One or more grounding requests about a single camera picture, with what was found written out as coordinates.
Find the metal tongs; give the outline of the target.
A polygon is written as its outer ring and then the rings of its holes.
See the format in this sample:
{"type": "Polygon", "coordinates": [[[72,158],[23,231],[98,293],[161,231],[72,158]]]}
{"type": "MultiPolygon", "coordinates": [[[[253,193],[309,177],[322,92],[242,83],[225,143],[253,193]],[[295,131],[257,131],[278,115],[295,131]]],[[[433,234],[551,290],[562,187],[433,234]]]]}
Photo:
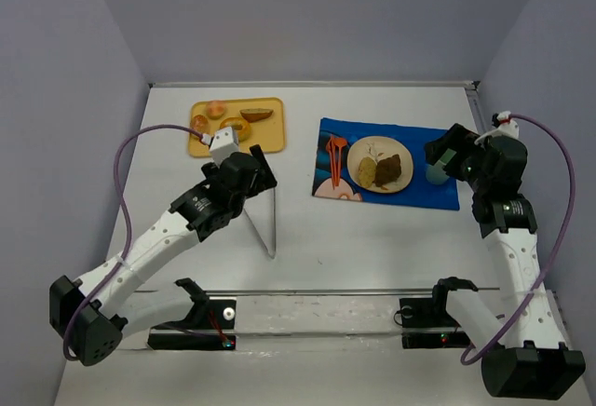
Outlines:
{"type": "Polygon", "coordinates": [[[270,260],[277,256],[277,190],[269,189],[243,210],[254,237],[270,260]]]}

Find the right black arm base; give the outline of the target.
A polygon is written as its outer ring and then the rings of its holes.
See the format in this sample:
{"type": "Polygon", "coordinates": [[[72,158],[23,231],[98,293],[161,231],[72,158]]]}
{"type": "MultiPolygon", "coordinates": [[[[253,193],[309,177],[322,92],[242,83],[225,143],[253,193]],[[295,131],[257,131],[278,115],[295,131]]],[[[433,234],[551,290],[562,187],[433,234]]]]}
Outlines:
{"type": "Polygon", "coordinates": [[[465,349],[470,344],[453,318],[435,310],[430,297],[400,298],[393,320],[401,328],[404,349],[465,349]]]}

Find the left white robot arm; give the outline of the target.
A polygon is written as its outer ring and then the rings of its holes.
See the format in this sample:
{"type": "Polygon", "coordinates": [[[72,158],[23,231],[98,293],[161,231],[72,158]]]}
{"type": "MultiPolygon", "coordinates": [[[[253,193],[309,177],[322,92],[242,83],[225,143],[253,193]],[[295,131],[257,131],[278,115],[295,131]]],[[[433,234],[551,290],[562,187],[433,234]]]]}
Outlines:
{"type": "Polygon", "coordinates": [[[178,255],[225,228],[245,202],[277,185],[264,152],[253,145],[219,165],[203,165],[203,182],[176,198],[135,241],[77,279],[57,278],[49,288],[49,324],[61,337],[69,360],[84,366],[103,361],[142,325],[181,321],[187,311],[156,312],[129,298],[178,255]]]}

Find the dark brown bread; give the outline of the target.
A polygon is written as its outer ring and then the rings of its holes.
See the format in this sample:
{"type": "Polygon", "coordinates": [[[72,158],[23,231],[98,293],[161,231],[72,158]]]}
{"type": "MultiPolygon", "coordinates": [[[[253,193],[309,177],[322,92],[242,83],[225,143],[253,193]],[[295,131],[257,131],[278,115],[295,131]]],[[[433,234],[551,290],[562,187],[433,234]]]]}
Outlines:
{"type": "Polygon", "coordinates": [[[400,155],[395,154],[378,161],[373,182],[377,187],[381,187],[395,182],[401,173],[400,155]]]}

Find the green cup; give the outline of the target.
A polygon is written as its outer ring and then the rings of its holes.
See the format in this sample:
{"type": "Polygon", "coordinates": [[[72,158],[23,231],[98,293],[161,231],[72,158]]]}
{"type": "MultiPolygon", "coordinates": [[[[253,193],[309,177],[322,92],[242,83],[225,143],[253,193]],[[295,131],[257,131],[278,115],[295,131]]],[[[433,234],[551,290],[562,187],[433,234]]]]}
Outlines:
{"type": "Polygon", "coordinates": [[[442,185],[450,179],[444,168],[453,158],[453,155],[454,151],[448,149],[434,164],[427,164],[426,179],[429,183],[442,185]]]}

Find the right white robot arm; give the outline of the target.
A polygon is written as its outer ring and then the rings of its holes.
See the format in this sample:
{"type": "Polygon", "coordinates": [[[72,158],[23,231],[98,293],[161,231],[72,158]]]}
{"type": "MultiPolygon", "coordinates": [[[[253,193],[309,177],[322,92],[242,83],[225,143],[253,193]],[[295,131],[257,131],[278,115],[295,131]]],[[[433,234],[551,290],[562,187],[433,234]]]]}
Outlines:
{"type": "Polygon", "coordinates": [[[483,135],[455,124],[426,144],[425,155],[428,165],[472,189],[472,213],[506,309],[498,318],[473,282],[447,277],[433,288],[432,314],[453,319],[467,335],[470,347],[461,362],[479,362],[491,396],[560,399],[583,375],[586,362],[568,346],[552,316],[537,257],[535,213],[520,192],[528,152],[517,124],[501,121],[483,135]]]}

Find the seeded bread slice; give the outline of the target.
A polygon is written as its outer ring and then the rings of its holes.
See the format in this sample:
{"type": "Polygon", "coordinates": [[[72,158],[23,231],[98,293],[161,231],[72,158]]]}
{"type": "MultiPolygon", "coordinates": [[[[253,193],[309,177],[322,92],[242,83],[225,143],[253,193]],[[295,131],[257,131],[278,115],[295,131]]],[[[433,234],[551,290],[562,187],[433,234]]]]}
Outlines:
{"type": "Polygon", "coordinates": [[[366,156],[360,160],[358,167],[358,178],[359,185],[362,188],[369,188],[373,185],[376,177],[376,166],[376,161],[369,156],[366,156]]]}

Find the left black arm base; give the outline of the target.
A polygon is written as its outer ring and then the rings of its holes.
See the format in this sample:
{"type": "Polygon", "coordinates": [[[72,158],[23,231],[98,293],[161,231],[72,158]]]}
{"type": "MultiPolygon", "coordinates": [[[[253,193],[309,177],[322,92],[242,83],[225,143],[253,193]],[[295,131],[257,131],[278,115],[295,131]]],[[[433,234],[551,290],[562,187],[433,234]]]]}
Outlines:
{"type": "Polygon", "coordinates": [[[187,292],[192,307],[183,319],[152,328],[147,339],[148,347],[180,351],[235,350],[237,299],[209,296],[188,277],[175,284],[187,292]]]}

